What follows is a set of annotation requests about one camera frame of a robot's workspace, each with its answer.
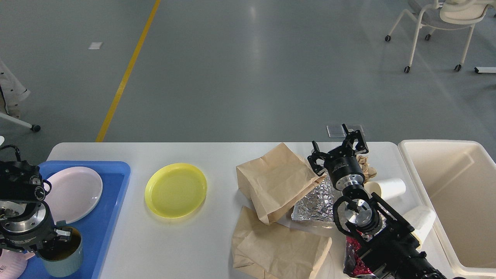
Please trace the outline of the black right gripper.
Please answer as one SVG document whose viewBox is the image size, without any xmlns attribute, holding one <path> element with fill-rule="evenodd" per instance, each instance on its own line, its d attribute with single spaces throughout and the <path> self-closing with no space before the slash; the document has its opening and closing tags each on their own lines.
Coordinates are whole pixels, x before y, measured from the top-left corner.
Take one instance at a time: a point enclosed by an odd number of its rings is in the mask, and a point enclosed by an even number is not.
<svg viewBox="0 0 496 279">
<path fill-rule="evenodd" d="M 369 148 L 359 129 L 349 131 L 345 124 L 342 124 L 342 128 L 346 132 L 341 145 L 343 157 L 321 152 L 317 142 L 312 141 L 312 153 L 308 156 L 310 168 L 317 176 L 324 175 L 327 170 L 337 191 L 344 192 L 347 187 L 364 190 L 365 175 L 355 156 L 369 153 Z"/>
</svg>

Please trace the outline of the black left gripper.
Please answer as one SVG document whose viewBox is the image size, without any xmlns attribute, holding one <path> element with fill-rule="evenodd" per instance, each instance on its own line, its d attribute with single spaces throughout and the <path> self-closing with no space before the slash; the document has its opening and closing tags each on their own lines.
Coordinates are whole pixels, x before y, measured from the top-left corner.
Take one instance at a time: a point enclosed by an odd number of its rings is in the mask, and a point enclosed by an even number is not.
<svg viewBox="0 0 496 279">
<path fill-rule="evenodd" d="M 27 213 L 1 221 L 1 248 L 14 252 L 61 249 L 72 239 L 73 227 L 55 227 L 46 202 L 29 204 Z"/>
</svg>

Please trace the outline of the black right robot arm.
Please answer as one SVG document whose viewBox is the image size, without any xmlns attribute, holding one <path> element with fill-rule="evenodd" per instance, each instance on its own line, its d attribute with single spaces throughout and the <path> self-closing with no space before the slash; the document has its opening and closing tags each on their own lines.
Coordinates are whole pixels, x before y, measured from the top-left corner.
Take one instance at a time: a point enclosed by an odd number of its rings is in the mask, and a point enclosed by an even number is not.
<svg viewBox="0 0 496 279">
<path fill-rule="evenodd" d="M 365 189 L 365 175 L 357 155 L 369 152 L 360 130 L 349 131 L 341 145 L 322 152 L 312 141 L 308 162 L 318 176 L 327 173 L 342 193 L 332 203 L 332 219 L 341 233 L 358 243 L 356 252 L 370 272 L 380 279 L 444 279 L 444 274 L 418 251 L 414 226 L 378 193 Z"/>
</svg>

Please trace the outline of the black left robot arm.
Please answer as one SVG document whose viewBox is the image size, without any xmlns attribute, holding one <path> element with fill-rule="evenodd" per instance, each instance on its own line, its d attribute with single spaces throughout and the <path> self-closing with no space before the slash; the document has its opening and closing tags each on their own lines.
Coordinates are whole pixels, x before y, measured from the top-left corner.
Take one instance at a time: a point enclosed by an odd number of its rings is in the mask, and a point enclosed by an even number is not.
<svg viewBox="0 0 496 279">
<path fill-rule="evenodd" d="M 15 145 L 16 159 L 0 163 L 1 249 L 13 252 L 41 253 L 68 244 L 73 229 L 65 221 L 55 222 L 45 198 L 52 184 L 44 179 L 37 165 L 22 160 Z"/>
</svg>

